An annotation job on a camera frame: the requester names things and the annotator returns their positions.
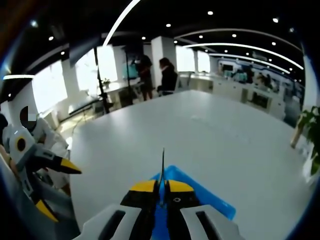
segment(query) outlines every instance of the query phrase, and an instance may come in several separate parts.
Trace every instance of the black ceiling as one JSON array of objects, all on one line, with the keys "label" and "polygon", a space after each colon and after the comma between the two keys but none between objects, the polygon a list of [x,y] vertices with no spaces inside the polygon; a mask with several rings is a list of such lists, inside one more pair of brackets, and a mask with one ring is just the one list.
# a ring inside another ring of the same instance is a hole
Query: black ceiling
[{"label": "black ceiling", "polygon": [[[38,27],[28,25],[25,29],[19,47],[17,48],[12,65],[12,74],[25,73],[25,70],[34,61],[49,51],[65,45],[74,43],[84,38],[97,34],[107,33],[118,16],[130,3],[130,0],[55,0],[44,7],[34,19]],[[212,1],[212,0],[141,0],[133,10],[122,21],[117,31],[137,32],[136,36],[114,37],[111,43],[114,45],[125,44],[132,41],[141,41],[146,37],[146,42],[157,36],[177,37],[194,31],[206,29],[236,28],[256,30],[280,37],[298,48],[301,47],[297,35],[296,21],[290,18],[298,7],[290,2],[268,1],[263,7],[257,1]],[[287,3],[295,8],[287,8]],[[279,23],[274,23],[273,18],[279,18]],[[270,36],[250,33],[245,31],[235,32],[237,37],[232,37],[232,31],[218,31],[189,35],[184,39],[196,43],[237,43],[267,49],[279,53],[303,66],[303,54],[297,48],[279,41]],[[228,54],[245,56],[252,49],[242,47],[212,46],[212,50]],[[293,68],[292,78],[304,78],[304,72],[293,64],[269,53],[261,52],[267,58],[272,58],[272,64],[284,69]],[[46,67],[60,59],[59,52],[48,58],[40,66]],[[25,85],[21,81],[16,85]]]}]

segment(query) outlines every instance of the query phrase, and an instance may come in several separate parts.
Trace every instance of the white table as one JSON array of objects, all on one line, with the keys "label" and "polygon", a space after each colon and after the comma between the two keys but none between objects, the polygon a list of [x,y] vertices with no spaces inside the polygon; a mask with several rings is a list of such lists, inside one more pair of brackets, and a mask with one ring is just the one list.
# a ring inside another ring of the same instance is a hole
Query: white table
[{"label": "white table", "polygon": [[71,195],[82,228],[136,182],[176,165],[236,208],[246,240],[284,240],[313,191],[303,159],[290,147],[293,129],[252,107],[186,91],[122,108],[76,128]]}]

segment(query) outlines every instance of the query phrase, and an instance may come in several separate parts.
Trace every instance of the curved light strip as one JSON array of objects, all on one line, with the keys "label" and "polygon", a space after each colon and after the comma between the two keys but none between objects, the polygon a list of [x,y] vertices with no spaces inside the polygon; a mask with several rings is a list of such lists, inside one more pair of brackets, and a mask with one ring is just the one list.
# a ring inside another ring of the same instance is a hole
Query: curved light strip
[{"label": "curved light strip", "polygon": [[250,61],[255,61],[261,64],[265,64],[265,65],[269,65],[270,67],[274,67],[275,69],[279,69],[283,72],[285,72],[286,74],[290,74],[290,72],[288,70],[285,70],[282,67],[279,67],[277,65],[274,65],[272,63],[269,63],[267,61],[261,61],[252,57],[247,57],[247,56],[240,56],[240,55],[232,55],[232,54],[223,54],[223,53],[210,53],[210,56],[221,56],[221,57],[230,57],[230,58],[239,58],[239,59],[246,59],[246,60],[250,60]]},{"label": "curved light strip", "polygon": [[113,24],[111,30],[109,31],[108,35],[106,36],[104,43],[103,43],[103,47],[107,46],[111,37],[113,36],[113,34],[115,33],[115,31],[117,30],[117,28],[119,27],[119,25],[121,24],[121,22],[125,19],[125,17],[128,15],[128,13],[140,2],[141,0],[132,0],[128,6],[126,6],[126,8],[123,10],[123,12],[120,14],[120,16],[118,17],[118,19],[115,21],[115,23]]},{"label": "curved light strip", "polygon": [[7,79],[33,79],[35,75],[27,75],[27,74],[21,74],[21,75],[6,75],[3,77],[3,80]]},{"label": "curved light strip", "polygon": [[198,43],[198,44],[191,44],[191,45],[185,45],[183,47],[185,48],[193,48],[193,47],[203,47],[203,46],[232,46],[232,47],[242,47],[242,48],[248,48],[248,49],[255,49],[255,50],[259,50],[262,52],[266,52],[268,54],[272,54],[275,55],[279,58],[282,58],[290,63],[292,63],[293,65],[296,65],[298,68],[300,68],[301,70],[303,70],[304,68],[299,65],[298,63],[296,63],[295,61],[292,61],[291,59],[282,56],[274,51],[269,51],[267,49],[263,49],[261,47],[256,47],[256,46],[250,46],[250,45],[245,45],[245,44],[238,44],[238,43],[226,43],[226,42],[213,42],[213,43]]},{"label": "curved light strip", "polygon": [[260,35],[265,35],[274,39],[277,39],[279,41],[282,41],[294,48],[296,48],[297,50],[299,50],[300,52],[302,52],[303,50],[299,47],[297,47],[296,45],[292,44],[291,42],[284,40],[281,37],[272,35],[270,33],[266,33],[263,31],[257,31],[257,30],[251,30],[251,29],[244,29],[244,28],[213,28],[213,29],[204,29],[204,30],[199,30],[199,31],[193,31],[193,32],[189,32],[180,36],[176,36],[176,38],[184,38],[190,35],[198,35],[198,34],[205,34],[205,33],[213,33],[213,32],[227,32],[227,31],[232,31],[232,32],[247,32],[247,33],[254,33],[254,34],[260,34]]}]

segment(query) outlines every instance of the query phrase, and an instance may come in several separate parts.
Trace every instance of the white wall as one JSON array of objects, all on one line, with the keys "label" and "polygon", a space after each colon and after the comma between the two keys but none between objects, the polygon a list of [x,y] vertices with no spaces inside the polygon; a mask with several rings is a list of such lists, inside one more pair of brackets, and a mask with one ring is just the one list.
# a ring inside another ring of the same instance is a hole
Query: white wall
[{"label": "white wall", "polygon": [[312,106],[320,105],[319,86],[309,57],[306,55],[303,56],[303,62],[305,74],[303,109],[309,110]]}]

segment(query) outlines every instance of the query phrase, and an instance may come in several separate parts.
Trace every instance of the bright window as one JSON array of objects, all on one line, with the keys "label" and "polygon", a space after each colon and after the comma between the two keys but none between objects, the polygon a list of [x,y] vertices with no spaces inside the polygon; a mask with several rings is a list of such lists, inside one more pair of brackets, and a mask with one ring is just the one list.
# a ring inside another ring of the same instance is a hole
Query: bright window
[{"label": "bright window", "polygon": [[195,53],[192,49],[175,46],[176,68],[178,72],[195,72]]},{"label": "bright window", "polygon": [[198,71],[210,73],[210,56],[203,51],[198,51]]},{"label": "bright window", "polygon": [[91,49],[75,64],[76,78],[79,90],[89,90],[90,94],[97,93],[98,75],[95,52]]},{"label": "bright window", "polygon": [[117,81],[116,61],[112,45],[98,47],[97,53],[101,80]]},{"label": "bright window", "polygon": [[46,67],[32,80],[35,105],[42,113],[67,98],[61,61]]}]

